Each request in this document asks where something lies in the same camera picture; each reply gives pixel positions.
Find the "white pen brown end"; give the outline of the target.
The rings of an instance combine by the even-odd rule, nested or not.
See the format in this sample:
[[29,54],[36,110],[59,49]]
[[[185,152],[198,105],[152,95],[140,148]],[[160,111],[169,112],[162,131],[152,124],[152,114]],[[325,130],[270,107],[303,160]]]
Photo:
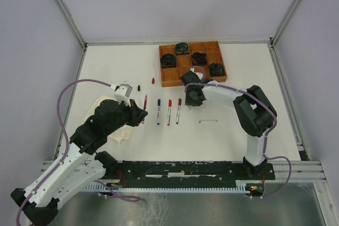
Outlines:
[[180,112],[181,112],[181,105],[178,105],[177,112],[176,112],[176,124],[179,124]]

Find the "white marker red end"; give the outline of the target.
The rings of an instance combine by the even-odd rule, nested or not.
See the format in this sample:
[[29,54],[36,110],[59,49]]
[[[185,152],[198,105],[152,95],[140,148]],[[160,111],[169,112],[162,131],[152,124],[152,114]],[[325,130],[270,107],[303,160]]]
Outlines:
[[167,111],[167,126],[170,126],[171,122],[171,106],[168,106],[168,111]]

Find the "white marker blue end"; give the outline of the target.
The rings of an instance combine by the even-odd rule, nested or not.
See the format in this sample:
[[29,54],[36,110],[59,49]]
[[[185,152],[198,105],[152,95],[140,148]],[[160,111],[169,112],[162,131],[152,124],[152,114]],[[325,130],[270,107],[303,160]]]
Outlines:
[[161,106],[158,105],[157,106],[157,125],[160,125],[160,109],[161,109]]

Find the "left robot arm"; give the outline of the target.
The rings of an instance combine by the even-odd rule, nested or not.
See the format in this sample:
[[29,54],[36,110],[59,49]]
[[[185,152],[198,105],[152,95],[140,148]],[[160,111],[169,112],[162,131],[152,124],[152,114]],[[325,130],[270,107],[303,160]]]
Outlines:
[[134,100],[103,100],[71,137],[66,138],[65,151],[31,185],[16,188],[11,198],[19,206],[16,218],[23,213],[32,225],[48,225],[63,203],[89,183],[112,178],[117,173],[117,160],[108,152],[98,152],[108,136],[128,125],[138,126],[148,115]]

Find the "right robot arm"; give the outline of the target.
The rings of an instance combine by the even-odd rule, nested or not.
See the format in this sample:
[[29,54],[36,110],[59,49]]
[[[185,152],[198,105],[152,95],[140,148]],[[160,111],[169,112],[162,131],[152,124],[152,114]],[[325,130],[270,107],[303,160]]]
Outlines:
[[247,148],[243,173],[255,179],[262,173],[266,161],[268,134],[277,125],[277,112],[259,86],[243,90],[204,78],[193,71],[180,77],[185,86],[185,105],[201,106],[204,101],[214,101],[235,109],[240,126],[247,133]]

